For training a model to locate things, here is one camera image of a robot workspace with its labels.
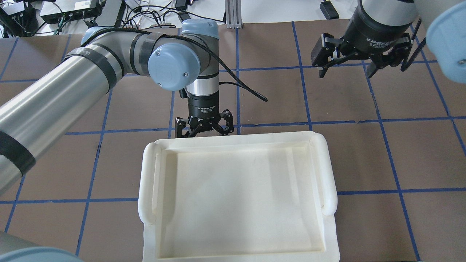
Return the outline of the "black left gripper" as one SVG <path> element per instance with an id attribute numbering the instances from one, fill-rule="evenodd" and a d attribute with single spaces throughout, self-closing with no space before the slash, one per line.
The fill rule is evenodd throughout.
<path id="1" fill-rule="evenodd" d="M 234 121 L 231 111 L 225 109 L 219 112 L 218 93 L 208 96 L 198 96 L 188 93 L 187 102 L 188 118 L 176 118 L 176 139 L 193 138 L 198 135 L 199 129 L 213 129 L 222 136 L 234 132 Z"/>

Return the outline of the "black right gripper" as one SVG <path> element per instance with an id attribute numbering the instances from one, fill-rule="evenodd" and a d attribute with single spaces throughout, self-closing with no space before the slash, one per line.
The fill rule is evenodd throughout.
<path id="1" fill-rule="evenodd" d="M 363 5 L 358 4 L 342 39 L 329 33 L 321 34 L 311 52 L 311 65 L 318 69 L 319 78 L 323 79 L 330 67 L 356 56 L 369 56 L 371 63 L 366 69 L 366 78 L 370 79 L 379 69 L 397 67 L 408 60 L 412 40 L 405 31 L 405 25 L 386 25 L 374 20 Z"/>

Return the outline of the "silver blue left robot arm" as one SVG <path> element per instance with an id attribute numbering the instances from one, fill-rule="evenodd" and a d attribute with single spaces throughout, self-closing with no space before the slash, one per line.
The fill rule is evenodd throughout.
<path id="1" fill-rule="evenodd" d="M 180 35 L 88 29 L 80 47 L 1 106 L 1 194 L 128 73 L 167 91 L 218 99 L 219 40 L 211 19 L 183 21 Z"/>

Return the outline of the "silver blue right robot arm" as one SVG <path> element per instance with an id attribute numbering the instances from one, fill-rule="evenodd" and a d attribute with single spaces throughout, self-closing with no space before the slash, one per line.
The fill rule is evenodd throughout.
<path id="1" fill-rule="evenodd" d="M 418 21 L 410 35 L 407 30 Z M 424 23 L 426 36 L 412 52 L 414 39 Z M 424 46 L 436 55 L 443 73 L 452 81 L 465 83 L 465 0 L 358 0 L 356 9 L 343 36 L 336 38 L 322 33 L 310 53 L 312 66 L 319 78 L 328 70 L 347 61 L 371 60 L 366 78 L 386 67 L 406 71 Z M 175 138 L 192 138 L 202 132 L 215 130 L 219 135 L 234 132 L 233 116 L 229 110 L 218 111 L 219 92 L 201 93 L 200 87 L 210 76 L 199 77 L 179 91 L 187 99 L 188 118 L 176 118 Z"/>

